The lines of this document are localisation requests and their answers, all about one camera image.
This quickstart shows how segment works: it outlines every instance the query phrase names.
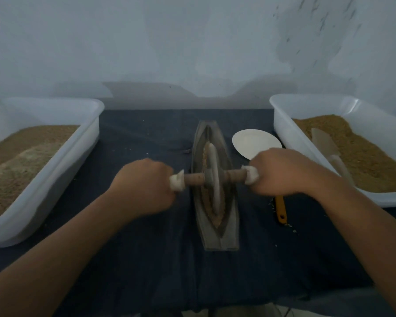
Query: white tape on handle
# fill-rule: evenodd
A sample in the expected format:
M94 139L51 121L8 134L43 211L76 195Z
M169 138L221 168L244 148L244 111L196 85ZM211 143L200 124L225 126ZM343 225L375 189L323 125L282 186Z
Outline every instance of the white tape on handle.
M260 178L257 168L253 166L242 166L241 169L247 170L247 178L245 179L244 182L245 185L252 185Z
M182 192L185 189L185 171L181 170L177 175L170 176L170 189L173 192Z

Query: plastic scoop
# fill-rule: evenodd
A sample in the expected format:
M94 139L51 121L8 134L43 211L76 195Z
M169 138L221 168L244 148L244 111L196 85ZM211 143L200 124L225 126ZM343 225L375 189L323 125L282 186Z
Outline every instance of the plastic scoop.
M320 129L312 128L312 143L350 185L355 186L354 180L346 165L340 158L340 151L330 135Z

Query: dark scuff mark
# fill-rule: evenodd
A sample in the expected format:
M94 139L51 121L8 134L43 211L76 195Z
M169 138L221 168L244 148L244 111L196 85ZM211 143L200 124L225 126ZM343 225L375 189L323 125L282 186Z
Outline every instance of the dark scuff mark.
M302 1L301 1L301 4L300 4L300 6L299 6L298 11L302 9L302 6L304 5L304 3L305 3L305 0L302 0Z
M349 0L348 6L347 6L346 9L343 11L343 13L345 13L345 12L347 12L347 11L349 10L350 6L352 5L352 3L353 3L354 1L355 1L355 0Z
M312 4L312 9L311 9L311 16L312 14L317 11L318 7L320 6L319 4L317 4L318 0L314 0L313 4Z
M362 26L362 23L360 23L360 24L356 27L355 33L354 33L354 36L352 37L352 39L356 36L356 34L358 33L358 31L359 31L359 29L361 28L361 26Z
M327 17L328 17L328 12L327 12L326 15L323 16L323 17L321 18L321 20L320 20L320 21L321 21L320 32L324 30L324 27L325 27L325 25L326 25L326 19L327 19Z
M352 14L350 15L349 20L351 20L351 19L354 17L355 13L356 13L356 10L353 10L353 11L352 11Z

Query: pale grain pile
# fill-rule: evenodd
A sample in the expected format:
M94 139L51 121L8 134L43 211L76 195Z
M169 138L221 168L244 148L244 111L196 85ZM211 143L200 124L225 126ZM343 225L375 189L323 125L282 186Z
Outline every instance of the pale grain pile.
M203 158L202 172L204 172L204 170L207 169L207 147L208 147L208 145L206 144L204 147L204 152L202 154L202 158ZM204 208L205 208L205 211L206 211L208 217L210 218L213 225L216 228L218 228L218 226L220 226L220 224L222 223L222 220L223 220L223 217L225 214L225 207L226 207L223 187L220 187L220 199L221 199L221 207L220 208L222 211L220 212L220 214L218 216L213 212L213 207L211 205L210 192L204 186L201 186L201 195L202 195L202 201L204 204Z
M29 127L0 142L0 215L77 128L77 125Z
M358 188L376 193L396 192L396 161L375 144L354 134L345 119L325 115L294 121L310 140L312 128L332 137Z

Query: person's left arm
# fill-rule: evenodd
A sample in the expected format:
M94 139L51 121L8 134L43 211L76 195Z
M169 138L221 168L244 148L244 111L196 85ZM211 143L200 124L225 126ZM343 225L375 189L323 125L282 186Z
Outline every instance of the person's left arm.
M149 159L124 166L108 191L0 272L0 316L51 316L116 232L139 216L171 206L172 173Z

